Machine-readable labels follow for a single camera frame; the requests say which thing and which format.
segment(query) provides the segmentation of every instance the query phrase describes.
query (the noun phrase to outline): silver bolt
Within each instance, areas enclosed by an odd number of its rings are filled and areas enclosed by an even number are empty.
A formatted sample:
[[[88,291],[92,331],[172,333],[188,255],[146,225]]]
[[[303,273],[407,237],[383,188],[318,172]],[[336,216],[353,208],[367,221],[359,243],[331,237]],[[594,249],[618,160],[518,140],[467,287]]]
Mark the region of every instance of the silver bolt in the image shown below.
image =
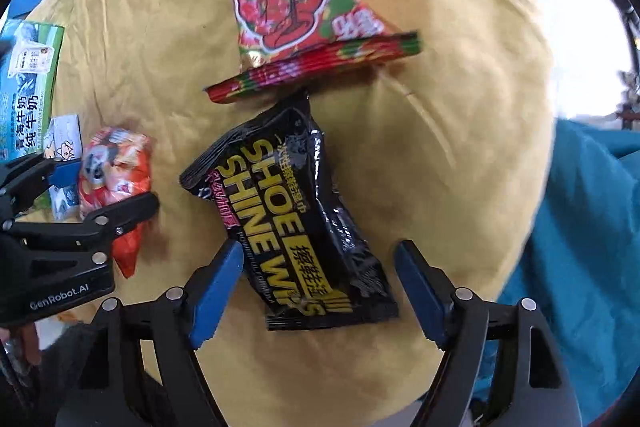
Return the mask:
[[[91,260],[95,264],[104,264],[107,262],[107,254],[104,252],[96,252],[91,256]]]
[[[526,309],[527,311],[530,311],[530,312],[532,312],[533,310],[535,310],[538,307],[536,302],[533,299],[529,299],[529,298],[523,299],[520,304],[522,304],[522,307],[524,309]]]
[[[102,309],[106,312],[111,312],[118,307],[118,301],[114,298],[107,299],[102,303]]]
[[[469,288],[456,289],[456,297],[461,301],[470,301],[474,297],[474,293]]]
[[[180,286],[174,286],[173,288],[169,288],[165,295],[170,301],[177,301],[178,299],[182,299],[184,290],[180,288]]]

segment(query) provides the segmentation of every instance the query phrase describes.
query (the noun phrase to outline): red floral snack package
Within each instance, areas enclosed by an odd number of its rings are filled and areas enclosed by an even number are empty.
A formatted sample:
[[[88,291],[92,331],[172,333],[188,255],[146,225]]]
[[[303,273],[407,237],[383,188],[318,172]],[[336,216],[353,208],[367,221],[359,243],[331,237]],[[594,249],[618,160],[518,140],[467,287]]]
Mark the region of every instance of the red floral snack package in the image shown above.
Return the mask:
[[[241,73],[207,87],[213,102],[266,86],[416,55],[416,32],[400,33],[362,0],[233,0]]]
[[[103,127],[82,156],[78,181],[80,214],[84,216],[151,190],[149,140],[139,133]],[[124,277],[136,271],[144,223],[113,241],[113,258]]]

